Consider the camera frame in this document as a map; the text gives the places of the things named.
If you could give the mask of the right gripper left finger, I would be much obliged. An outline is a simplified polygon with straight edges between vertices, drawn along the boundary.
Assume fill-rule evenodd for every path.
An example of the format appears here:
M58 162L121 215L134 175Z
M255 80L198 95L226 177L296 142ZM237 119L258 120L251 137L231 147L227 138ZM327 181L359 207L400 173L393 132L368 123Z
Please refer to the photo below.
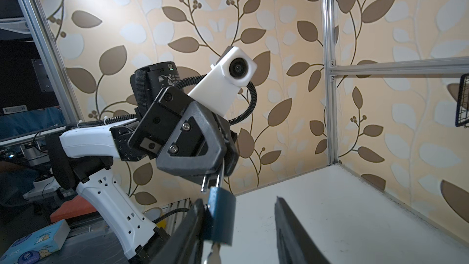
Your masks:
M203 252L203 220L205 207L197 199L168 242L156 254L151 264L201 264Z

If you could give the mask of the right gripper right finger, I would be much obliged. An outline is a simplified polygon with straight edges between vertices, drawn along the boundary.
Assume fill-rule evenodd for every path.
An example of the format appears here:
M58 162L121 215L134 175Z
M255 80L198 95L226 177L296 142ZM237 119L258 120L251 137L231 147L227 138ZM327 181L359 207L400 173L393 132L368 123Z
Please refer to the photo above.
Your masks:
M284 198L274 206L280 264L330 264Z

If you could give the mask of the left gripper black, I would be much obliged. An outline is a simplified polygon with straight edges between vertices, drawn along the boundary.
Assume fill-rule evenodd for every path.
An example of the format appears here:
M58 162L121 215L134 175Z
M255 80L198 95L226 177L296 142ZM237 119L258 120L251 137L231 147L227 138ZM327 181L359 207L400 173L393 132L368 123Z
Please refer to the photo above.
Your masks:
M157 168L173 176L211 175L224 165L229 177L239 160L237 138L223 117L170 86L157 95L128 145L145 154L160 152Z

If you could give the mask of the blue small padlock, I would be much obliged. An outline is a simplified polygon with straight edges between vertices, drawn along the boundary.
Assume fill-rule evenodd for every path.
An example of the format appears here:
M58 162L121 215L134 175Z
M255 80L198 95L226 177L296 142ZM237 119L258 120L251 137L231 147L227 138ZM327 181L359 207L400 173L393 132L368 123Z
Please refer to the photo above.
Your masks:
M232 246L235 226L235 196L222 188L225 165L217 171L216 184L210 188L208 203L203 220L202 235L212 243L204 264L221 264L221 246Z

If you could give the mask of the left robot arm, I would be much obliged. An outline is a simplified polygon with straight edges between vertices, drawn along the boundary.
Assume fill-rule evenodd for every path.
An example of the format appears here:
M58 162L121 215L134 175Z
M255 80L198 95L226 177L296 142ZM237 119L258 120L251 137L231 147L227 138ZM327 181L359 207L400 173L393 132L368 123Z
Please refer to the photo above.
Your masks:
M201 259L203 243L213 244L209 259L231 245L235 223L233 194L222 188L238 159L231 126L256 106L252 84L257 65L242 57L219 61L207 75L162 87L176 68L158 63L135 72L139 89L156 92L145 113L77 124L46 137L59 184L74 189L99 212L132 264L188 264ZM173 176L199 183L208 203L197 200L177 231L167 236L132 203L115 180L115 159L156 160Z

